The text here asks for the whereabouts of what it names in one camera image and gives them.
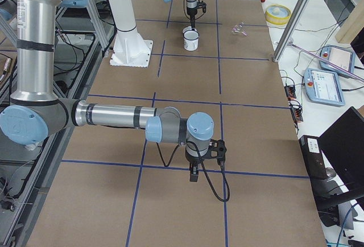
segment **small robot arm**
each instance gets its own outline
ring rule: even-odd
[[[187,1],[188,9],[198,7],[197,0]],[[148,141],[186,147],[190,181],[197,181],[198,167],[201,164],[204,168],[206,159],[216,159],[223,169],[226,147],[222,140],[211,139],[214,122],[206,113],[198,112],[185,119],[175,108],[90,104],[84,100],[58,98],[53,93],[56,8],[59,5],[85,7],[88,0],[17,2],[18,84],[11,94],[11,105],[0,113],[0,128],[12,141],[30,145],[62,129],[84,125],[145,129]],[[115,23],[119,30],[118,23],[122,22],[115,19]],[[127,23],[132,27],[135,19]]]

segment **computer monitor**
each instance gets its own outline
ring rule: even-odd
[[[334,122],[318,145],[349,192],[364,187],[364,117],[356,109],[349,108]],[[364,209],[364,193],[357,202]]]

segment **yellow tape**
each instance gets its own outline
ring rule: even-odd
[[[281,17],[277,17],[276,15],[272,15],[271,13],[268,12],[268,8],[270,7],[280,7],[285,9],[288,12],[288,15],[284,18]],[[273,5],[269,5],[266,9],[266,21],[268,21],[269,23],[272,23],[274,25],[284,25],[288,22],[289,18],[291,17],[291,11],[289,8],[283,6],[283,5],[279,5],[279,4],[273,4]]]

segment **white desk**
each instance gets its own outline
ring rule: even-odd
[[[280,5],[285,5],[291,11],[293,11],[297,0],[266,0],[265,3],[262,4],[263,9],[268,5],[277,3]],[[303,16],[300,19],[299,24],[296,29],[299,30],[319,30],[321,28],[327,28],[331,25],[334,25],[336,20],[331,14],[330,10],[326,6],[324,0],[310,0],[307,8],[304,11]],[[327,30],[323,30],[320,32],[304,32],[304,31],[295,31],[293,33],[293,41],[296,45],[301,48],[314,51],[321,48],[322,43],[325,41],[329,33],[335,26],[329,28]],[[339,44],[335,39],[335,34],[339,30],[336,29],[333,35],[330,37],[326,44],[338,45],[341,47],[350,47],[348,44]],[[276,47],[276,42],[279,41],[283,30],[277,28],[270,28],[270,35],[272,39],[272,43],[274,47]],[[297,60],[299,57],[299,50],[294,49],[292,47],[287,47],[282,58],[279,60],[279,68],[287,71],[288,77],[294,79],[296,84],[301,83],[302,77],[299,76],[294,70],[294,66],[297,64]],[[306,70],[307,66],[311,62],[312,57],[306,55],[305,53],[301,54],[299,64],[296,70],[303,74]],[[355,61],[356,66],[362,67],[361,62],[357,58]],[[310,68],[319,68],[319,62],[317,59],[312,60],[309,65]],[[364,77],[364,71],[359,69],[355,69],[355,74]],[[340,84],[343,89],[352,89],[356,87],[361,87],[362,83],[353,80],[353,79],[345,79],[340,77]],[[302,102],[303,105],[303,120],[304,122],[299,123],[299,132],[298,137],[302,135],[314,135],[320,136],[338,117],[340,117],[348,108],[354,106],[355,108],[360,108],[364,104],[364,89],[356,90],[352,92],[344,92],[344,99],[346,102],[345,106],[335,107],[335,106],[327,106],[323,104],[316,104],[308,101],[308,97],[305,93],[305,90],[301,93],[301,85],[296,86],[296,95],[297,100]],[[336,178],[336,181],[339,185],[342,185],[342,181],[339,178]],[[364,212],[361,210],[359,206],[356,206],[356,211],[359,212],[359,216],[357,217],[360,220],[364,219]],[[339,227],[330,227],[327,228],[323,226],[324,233],[326,235],[326,239],[329,242],[336,242],[337,237],[340,231]],[[354,232],[347,231],[346,235],[354,235],[354,240],[364,241],[364,224],[363,223],[354,223]],[[347,244],[348,238],[341,237],[341,242]]]

